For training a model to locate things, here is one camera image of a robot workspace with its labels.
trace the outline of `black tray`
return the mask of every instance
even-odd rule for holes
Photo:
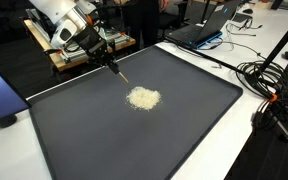
[[[54,179],[171,178],[243,92],[155,46],[119,64],[129,84],[103,68],[30,100]],[[162,102],[132,109],[135,86]]]

